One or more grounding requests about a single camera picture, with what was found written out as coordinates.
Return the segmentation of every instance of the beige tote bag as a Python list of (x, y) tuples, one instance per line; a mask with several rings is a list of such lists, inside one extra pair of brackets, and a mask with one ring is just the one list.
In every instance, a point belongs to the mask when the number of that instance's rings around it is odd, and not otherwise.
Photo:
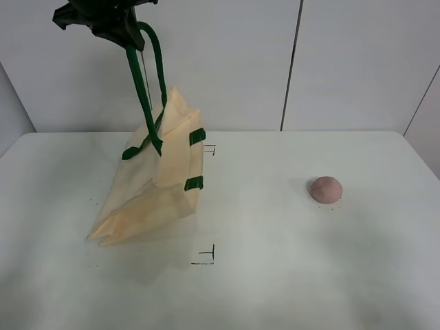
[(138, 57), (134, 49), (128, 49), (146, 124), (128, 141), (109, 196), (89, 235), (89, 239), (101, 239), (100, 245), (119, 243), (193, 214), (203, 188), (202, 141), (206, 134), (200, 111), (190, 108), (176, 89), (166, 96), (157, 37), (149, 27), (142, 27), (147, 29), (155, 51), (162, 104), (151, 112)]

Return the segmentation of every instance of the white tabletop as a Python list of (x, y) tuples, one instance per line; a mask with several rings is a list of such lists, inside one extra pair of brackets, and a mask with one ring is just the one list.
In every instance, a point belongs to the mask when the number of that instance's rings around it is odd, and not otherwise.
[[(28, 134), (0, 158), (0, 329), (440, 329), (440, 181), (402, 136), (209, 133), (197, 214), (98, 247), (128, 137)], [(338, 203), (309, 196), (322, 175)]]

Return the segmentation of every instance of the green trim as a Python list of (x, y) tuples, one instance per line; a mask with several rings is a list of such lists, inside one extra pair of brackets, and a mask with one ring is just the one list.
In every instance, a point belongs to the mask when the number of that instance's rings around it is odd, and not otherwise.
[(200, 128), (190, 133), (190, 146), (206, 139), (206, 132)]
[(185, 191), (196, 188), (200, 188), (200, 190), (204, 188), (204, 177), (202, 175), (186, 180)]
[[(162, 95), (161, 96), (162, 106), (165, 110), (166, 101), (168, 100), (168, 97), (166, 95), (164, 64), (162, 62), (162, 52), (160, 49), (159, 39), (157, 38), (157, 35), (154, 32), (153, 28), (151, 28), (151, 26), (149, 26), (147, 23), (137, 22), (137, 26), (139, 27), (140, 30), (145, 31), (148, 34), (148, 37), (151, 39), (151, 45), (153, 46), (154, 57), (156, 60), (157, 76), (159, 79), (160, 91)], [(145, 146), (149, 144), (149, 142), (153, 144), (157, 153), (160, 156), (162, 155), (163, 141), (159, 139), (159, 136), (157, 135), (157, 130), (159, 129), (160, 124), (162, 122), (164, 110), (162, 110), (162, 112), (159, 115), (159, 118), (156, 120), (156, 123), (154, 123), (153, 116), (151, 114), (149, 97), (146, 94), (144, 79), (142, 78), (142, 72), (140, 71), (140, 65), (139, 65), (138, 55), (136, 54), (136, 49), (132, 46), (128, 46), (126, 49), (126, 57), (129, 60), (131, 75), (133, 76), (133, 81), (135, 83), (137, 96), (139, 98), (140, 104), (142, 106), (142, 110), (144, 112), (146, 127), (148, 129), (148, 135), (139, 147), (132, 146), (131, 148), (127, 149), (122, 154), (122, 159), (129, 160), (132, 157), (136, 156), (138, 153), (142, 151), (143, 148), (145, 148)]]
[[(156, 119), (156, 123), (155, 123), (156, 129), (159, 129), (160, 124), (162, 123), (163, 117), (164, 117), (164, 110), (162, 110), (159, 117), (157, 117), (157, 119)], [(138, 153), (140, 153), (142, 150), (144, 150), (144, 148), (146, 146), (148, 146), (150, 142), (151, 142), (151, 138), (150, 138), (150, 135), (148, 134), (139, 147), (132, 146), (132, 147), (128, 148), (126, 151), (124, 151), (124, 153), (122, 154), (122, 160), (129, 160), (129, 159), (133, 158)]]

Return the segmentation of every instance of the white wall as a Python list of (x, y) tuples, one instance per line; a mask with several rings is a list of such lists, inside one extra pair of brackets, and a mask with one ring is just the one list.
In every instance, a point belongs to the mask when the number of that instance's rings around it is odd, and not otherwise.
[(440, 76), (436, 75), (405, 138), (440, 179)]
[[(143, 119), (124, 50), (52, 23), (66, 0), (3, 0), (0, 59), (38, 131), (128, 131)], [(159, 0), (137, 7), (162, 44), (168, 86), (208, 129), (277, 130), (299, 0)], [(150, 87), (158, 101), (152, 54)]]
[(34, 127), (0, 63), (0, 157)]
[(305, 0), (285, 130), (403, 133), (440, 59), (438, 0)]

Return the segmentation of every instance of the pink ball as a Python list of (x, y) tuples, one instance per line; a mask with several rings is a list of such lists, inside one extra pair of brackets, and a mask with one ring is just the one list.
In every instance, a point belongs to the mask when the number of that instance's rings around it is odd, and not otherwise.
[(310, 195), (320, 203), (332, 204), (342, 196), (342, 186), (334, 177), (319, 177), (310, 188)]

